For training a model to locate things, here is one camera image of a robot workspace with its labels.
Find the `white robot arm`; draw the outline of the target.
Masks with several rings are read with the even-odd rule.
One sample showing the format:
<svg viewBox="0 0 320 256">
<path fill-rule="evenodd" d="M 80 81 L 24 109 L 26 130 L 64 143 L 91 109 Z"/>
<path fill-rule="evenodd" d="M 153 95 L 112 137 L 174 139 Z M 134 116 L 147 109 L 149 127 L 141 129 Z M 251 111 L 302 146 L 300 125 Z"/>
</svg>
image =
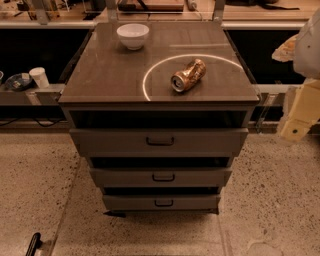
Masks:
<svg viewBox="0 0 320 256">
<path fill-rule="evenodd" d="M 320 9 L 297 35 L 273 52 L 272 59 L 292 61 L 294 71 L 306 78 L 295 90 L 292 104 L 277 128 L 281 138 L 298 142 L 320 119 Z"/>
</svg>

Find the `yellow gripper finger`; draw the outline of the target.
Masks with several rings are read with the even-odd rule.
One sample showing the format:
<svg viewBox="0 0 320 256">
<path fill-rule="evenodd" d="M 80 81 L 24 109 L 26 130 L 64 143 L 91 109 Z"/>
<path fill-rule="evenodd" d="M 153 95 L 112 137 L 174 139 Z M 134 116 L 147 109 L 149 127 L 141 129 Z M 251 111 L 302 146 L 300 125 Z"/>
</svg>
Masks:
<svg viewBox="0 0 320 256">
<path fill-rule="evenodd" d="M 277 135 L 288 142 L 299 142 L 319 119 L 320 80 L 307 79 L 286 92 Z"/>
<path fill-rule="evenodd" d="M 288 62 L 294 59 L 297 35 L 294 35 L 282 43 L 271 55 L 273 60 Z"/>
</svg>

